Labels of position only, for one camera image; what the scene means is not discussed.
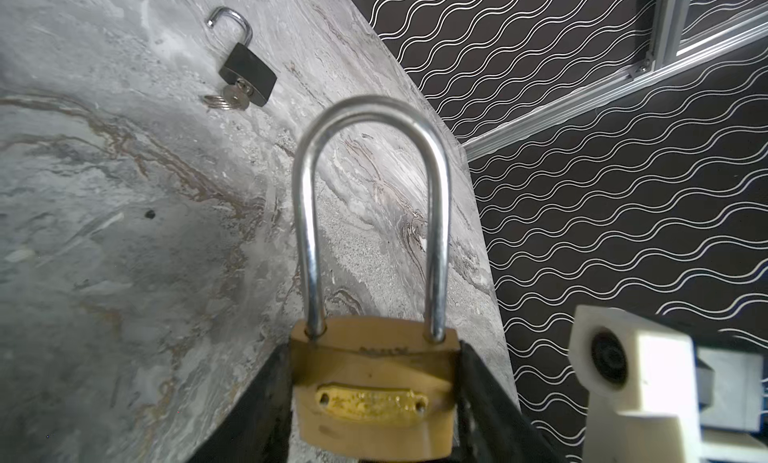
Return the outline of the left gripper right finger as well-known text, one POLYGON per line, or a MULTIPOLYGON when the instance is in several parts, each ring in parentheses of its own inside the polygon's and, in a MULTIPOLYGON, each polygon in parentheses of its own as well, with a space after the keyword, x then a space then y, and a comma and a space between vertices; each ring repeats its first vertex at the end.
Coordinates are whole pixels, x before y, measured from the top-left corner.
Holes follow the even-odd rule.
POLYGON ((562 462, 467 342, 458 365, 454 462, 562 462))

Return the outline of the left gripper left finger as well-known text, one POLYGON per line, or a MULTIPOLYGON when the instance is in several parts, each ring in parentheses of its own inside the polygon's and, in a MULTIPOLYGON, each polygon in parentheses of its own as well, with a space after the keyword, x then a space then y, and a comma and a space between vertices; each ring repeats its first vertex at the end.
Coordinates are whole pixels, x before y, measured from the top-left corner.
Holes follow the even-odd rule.
POLYGON ((286 462, 292 427, 292 375, 286 343, 274 348, 231 411, 190 462, 286 462))

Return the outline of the brass padlock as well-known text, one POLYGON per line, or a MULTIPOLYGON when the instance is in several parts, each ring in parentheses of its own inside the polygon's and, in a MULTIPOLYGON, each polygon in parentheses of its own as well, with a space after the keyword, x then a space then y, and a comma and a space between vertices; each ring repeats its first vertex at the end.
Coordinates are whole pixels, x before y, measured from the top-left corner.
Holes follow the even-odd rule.
POLYGON ((451 180, 435 126, 386 96, 345 99, 302 137, 292 197, 304 318, 290 335, 299 433, 325 451, 372 462, 421 462, 452 453, 460 342, 446 323, 451 180), (326 144, 356 123, 394 127, 417 147, 427 174, 425 304, 422 321, 328 317, 320 269, 315 170, 326 144))

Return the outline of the small silver key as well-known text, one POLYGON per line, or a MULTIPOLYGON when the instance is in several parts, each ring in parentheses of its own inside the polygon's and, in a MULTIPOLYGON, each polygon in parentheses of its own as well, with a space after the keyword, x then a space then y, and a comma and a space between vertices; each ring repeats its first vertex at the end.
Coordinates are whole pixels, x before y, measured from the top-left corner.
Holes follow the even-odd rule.
POLYGON ((220 94, 201 97, 202 102, 211 109, 246 110, 250 106, 251 88, 248 85, 227 85, 220 94))

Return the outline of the small black padlock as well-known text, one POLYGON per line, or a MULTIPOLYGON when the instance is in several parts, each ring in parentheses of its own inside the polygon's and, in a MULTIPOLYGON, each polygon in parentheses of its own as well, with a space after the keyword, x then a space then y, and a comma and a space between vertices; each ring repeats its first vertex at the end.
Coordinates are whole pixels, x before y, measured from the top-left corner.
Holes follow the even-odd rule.
POLYGON ((236 43, 219 70, 226 85, 248 85, 251 88, 250 106, 263 107, 267 104, 277 81, 274 71, 249 49, 253 29, 248 20, 236 10, 220 6, 208 16, 206 25, 213 28, 219 19, 229 17, 243 30, 241 40, 236 43))

